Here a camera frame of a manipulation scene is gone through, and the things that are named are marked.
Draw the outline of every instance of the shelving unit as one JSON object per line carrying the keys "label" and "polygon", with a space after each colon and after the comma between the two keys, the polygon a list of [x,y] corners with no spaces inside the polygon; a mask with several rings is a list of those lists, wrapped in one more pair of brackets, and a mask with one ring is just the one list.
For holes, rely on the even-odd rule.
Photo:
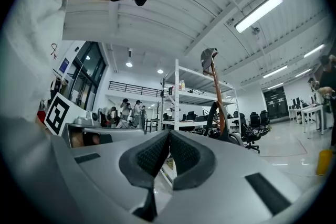
{"label": "shelving unit", "polygon": [[[162,97],[160,130],[162,130],[162,124],[173,125],[175,130],[179,130],[180,127],[206,125],[205,121],[204,122],[180,121],[179,119],[180,104],[211,106],[213,102],[217,100],[217,97],[215,96],[216,94],[215,83],[212,77],[205,76],[202,73],[198,73],[196,71],[181,67],[179,66],[178,62],[179,62],[178,59],[176,59],[175,69],[169,72],[163,78],[162,90],[166,93],[167,98]],[[179,90],[180,80],[184,80],[186,88],[198,90],[205,93],[196,94]],[[164,89],[166,83],[174,85],[175,91],[173,95],[169,95],[168,92]],[[227,91],[234,92],[230,100],[227,100],[224,96],[222,96],[223,105],[224,106],[231,104],[237,105],[237,111],[239,115],[236,89],[232,85],[224,82],[219,82],[219,87],[222,94]],[[174,104],[174,111],[173,111],[174,121],[163,121],[163,107],[165,102],[171,102]],[[240,132],[241,131],[240,117],[238,117],[238,120],[239,120],[239,132]]]}

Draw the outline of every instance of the ceiling light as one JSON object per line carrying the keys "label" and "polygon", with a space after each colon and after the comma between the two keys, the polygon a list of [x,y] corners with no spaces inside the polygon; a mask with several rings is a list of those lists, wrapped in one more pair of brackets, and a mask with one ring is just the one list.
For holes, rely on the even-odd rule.
{"label": "ceiling light", "polygon": [[280,85],[283,85],[283,82],[282,82],[282,83],[279,83],[279,84],[276,84],[276,85],[274,85],[274,86],[272,86],[272,87],[269,87],[269,88],[267,88],[267,90],[273,89],[273,88],[278,87],[278,86],[280,86]]}
{"label": "ceiling light", "polygon": [[269,74],[267,74],[267,75],[264,75],[264,78],[267,78],[267,77],[269,77],[269,76],[272,76],[273,74],[278,73],[278,72],[280,72],[280,71],[282,71],[282,70],[284,70],[284,69],[286,69],[286,68],[287,68],[287,66],[281,67],[281,68],[279,68],[278,70],[275,70],[275,71],[273,71],[273,72],[271,72],[271,73],[269,73]]}
{"label": "ceiling light", "polygon": [[311,54],[313,54],[314,52],[316,52],[316,51],[322,49],[323,47],[324,47],[324,44],[320,45],[320,46],[317,47],[316,49],[314,49],[314,50],[308,52],[307,54],[305,54],[305,55],[304,55],[304,58],[307,57],[307,56],[309,56],[309,55],[311,55]]}
{"label": "ceiling light", "polygon": [[239,33],[243,32],[246,28],[251,26],[257,20],[269,13],[272,9],[282,3],[282,0],[266,0],[257,8],[255,8],[249,15],[235,25]]}
{"label": "ceiling light", "polygon": [[306,74],[306,73],[309,72],[310,70],[311,70],[311,69],[308,69],[308,70],[306,70],[306,71],[304,71],[304,72],[302,72],[302,73],[296,75],[295,77],[297,78],[297,77],[299,77],[299,76],[301,76],[301,75],[303,75],[303,74]]}

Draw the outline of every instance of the red object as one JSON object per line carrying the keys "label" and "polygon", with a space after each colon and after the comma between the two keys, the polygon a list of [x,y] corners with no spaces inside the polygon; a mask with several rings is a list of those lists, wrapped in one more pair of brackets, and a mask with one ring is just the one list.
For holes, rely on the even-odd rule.
{"label": "red object", "polygon": [[43,111],[43,110],[40,110],[40,111],[37,112],[37,116],[40,119],[41,123],[44,124],[44,119],[46,118],[46,112]]}

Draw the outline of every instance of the gray cap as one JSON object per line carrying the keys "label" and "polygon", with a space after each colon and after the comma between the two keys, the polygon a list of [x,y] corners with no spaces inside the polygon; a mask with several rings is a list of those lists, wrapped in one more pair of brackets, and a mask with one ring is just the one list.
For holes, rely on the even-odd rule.
{"label": "gray cap", "polygon": [[209,72],[209,67],[211,66],[212,59],[217,55],[218,51],[216,48],[205,49],[201,54],[201,64],[203,67],[203,72],[206,70]]}

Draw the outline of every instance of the white ceiling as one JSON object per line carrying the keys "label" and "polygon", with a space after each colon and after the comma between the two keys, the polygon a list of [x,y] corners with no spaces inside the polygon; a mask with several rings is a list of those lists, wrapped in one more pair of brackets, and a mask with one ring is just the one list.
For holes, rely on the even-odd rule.
{"label": "white ceiling", "polygon": [[[316,68],[323,52],[303,55],[322,42],[331,46],[333,37],[324,0],[283,0],[253,24],[260,29],[257,36],[251,28],[238,33],[234,25],[263,1],[148,0],[138,7],[130,0],[69,0],[64,39],[111,44],[120,70],[127,69],[127,48],[133,48],[133,70],[154,75],[160,68],[168,72],[175,58],[200,70],[202,51],[216,47],[221,79],[236,87],[259,82],[266,88]],[[284,65],[284,71],[262,78]]]}

